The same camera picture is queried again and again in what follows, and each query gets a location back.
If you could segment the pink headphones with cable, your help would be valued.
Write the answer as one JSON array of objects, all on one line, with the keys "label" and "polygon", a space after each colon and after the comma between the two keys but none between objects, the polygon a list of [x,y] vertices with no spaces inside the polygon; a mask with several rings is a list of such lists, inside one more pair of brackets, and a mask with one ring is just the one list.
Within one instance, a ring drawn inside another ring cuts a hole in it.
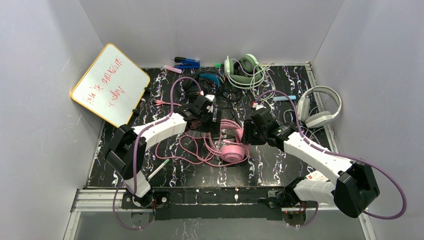
[{"label": "pink headphones with cable", "polygon": [[[223,130],[234,133],[233,139],[228,140],[223,136]],[[195,142],[202,140],[205,148],[208,151],[207,156],[199,155],[199,146],[196,146],[195,152],[189,150],[188,153],[195,156],[199,160],[199,164],[206,163],[212,167],[216,164],[211,163],[215,157],[219,157],[224,163],[223,167],[240,164],[250,156],[250,145],[242,143],[243,129],[240,124],[230,119],[224,119],[218,132],[218,139],[214,140],[210,133],[204,133],[202,136],[194,137],[187,133],[179,138],[179,142],[185,138],[189,138]]]}]

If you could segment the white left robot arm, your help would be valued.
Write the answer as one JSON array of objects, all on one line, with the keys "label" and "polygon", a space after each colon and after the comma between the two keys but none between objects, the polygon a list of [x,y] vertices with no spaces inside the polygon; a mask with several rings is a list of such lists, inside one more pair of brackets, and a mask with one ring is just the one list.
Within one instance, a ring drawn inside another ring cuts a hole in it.
[{"label": "white left robot arm", "polygon": [[197,95],[196,99],[180,106],[163,118],[141,126],[127,124],[116,129],[111,141],[99,152],[123,179],[126,188],[138,198],[143,198],[151,186],[143,175],[146,151],[170,137],[197,131],[217,134],[220,131],[221,111],[215,108],[214,95]]}]

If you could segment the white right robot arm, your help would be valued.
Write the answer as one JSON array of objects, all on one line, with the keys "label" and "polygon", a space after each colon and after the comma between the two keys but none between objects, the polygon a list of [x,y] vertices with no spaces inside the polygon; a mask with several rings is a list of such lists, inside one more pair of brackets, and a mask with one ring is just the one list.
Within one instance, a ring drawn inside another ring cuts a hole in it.
[{"label": "white right robot arm", "polygon": [[333,155],[316,145],[291,124],[280,123],[271,111],[256,105],[244,122],[245,145],[269,145],[311,165],[326,181],[298,177],[286,186],[285,201],[314,201],[336,206],[357,218],[380,195],[371,166],[358,160]]}]

